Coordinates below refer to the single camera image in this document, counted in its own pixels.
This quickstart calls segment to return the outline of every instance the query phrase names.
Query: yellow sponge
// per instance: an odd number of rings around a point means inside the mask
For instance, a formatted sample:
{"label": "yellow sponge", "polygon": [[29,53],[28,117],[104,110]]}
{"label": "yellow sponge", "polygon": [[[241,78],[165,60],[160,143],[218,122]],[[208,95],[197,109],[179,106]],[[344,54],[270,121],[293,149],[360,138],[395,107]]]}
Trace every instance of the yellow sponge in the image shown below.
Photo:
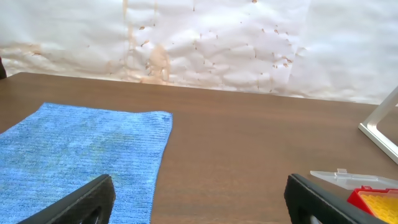
{"label": "yellow sponge", "polygon": [[361,195],[375,217],[386,223],[398,224],[398,198],[379,195]]}

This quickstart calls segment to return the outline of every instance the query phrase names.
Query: blue cloth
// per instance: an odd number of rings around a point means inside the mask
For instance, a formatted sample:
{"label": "blue cloth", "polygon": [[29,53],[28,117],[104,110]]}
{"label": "blue cloth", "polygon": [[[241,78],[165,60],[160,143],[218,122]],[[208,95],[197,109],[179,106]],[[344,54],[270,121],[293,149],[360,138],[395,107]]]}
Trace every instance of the blue cloth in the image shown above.
{"label": "blue cloth", "polygon": [[162,111],[45,103],[0,135],[0,223],[21,221],[101,174],[116,191],[110,223],[149,223],[171,129]]}

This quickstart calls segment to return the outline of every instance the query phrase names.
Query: wooden table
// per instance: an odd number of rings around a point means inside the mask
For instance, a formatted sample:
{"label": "wooden table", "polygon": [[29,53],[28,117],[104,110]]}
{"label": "wooden table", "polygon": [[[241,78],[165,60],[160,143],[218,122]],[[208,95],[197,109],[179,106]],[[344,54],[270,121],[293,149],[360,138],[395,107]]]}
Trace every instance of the wooden table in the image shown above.
{"label": "wooden table", "polygon": [[[398,179],[398,165],[357,128],[374,105],[20,73],[0,80],[0,133],[44,102],[174,114],[152,223],[289,223],[291,173],[344,198],[310,170]],[[397,120],[395,111],[381,124],[395,142]]]}

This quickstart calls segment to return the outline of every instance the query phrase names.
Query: open plastic case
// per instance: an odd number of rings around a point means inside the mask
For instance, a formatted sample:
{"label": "open plastic case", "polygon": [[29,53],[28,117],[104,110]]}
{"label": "open plastic case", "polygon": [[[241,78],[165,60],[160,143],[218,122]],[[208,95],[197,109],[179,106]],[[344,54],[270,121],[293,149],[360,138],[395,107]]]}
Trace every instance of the open plastic case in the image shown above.
{"label": "open plastic case", "polygon": [[315,177],[354,190],[347,202],[387,222],[398,224],[398,181],[374,175],[311,171]]}

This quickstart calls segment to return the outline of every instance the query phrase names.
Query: white wall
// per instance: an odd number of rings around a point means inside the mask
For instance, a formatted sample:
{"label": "white wall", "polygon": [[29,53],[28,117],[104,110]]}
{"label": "white wall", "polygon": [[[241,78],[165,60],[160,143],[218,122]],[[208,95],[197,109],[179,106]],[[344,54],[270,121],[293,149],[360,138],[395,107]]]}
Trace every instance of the white wall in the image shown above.
{"label": "white wall", "polygon": [[398,85],[397,11],[394,0],[3,0],[0,56],[9,75],[379,103]]}

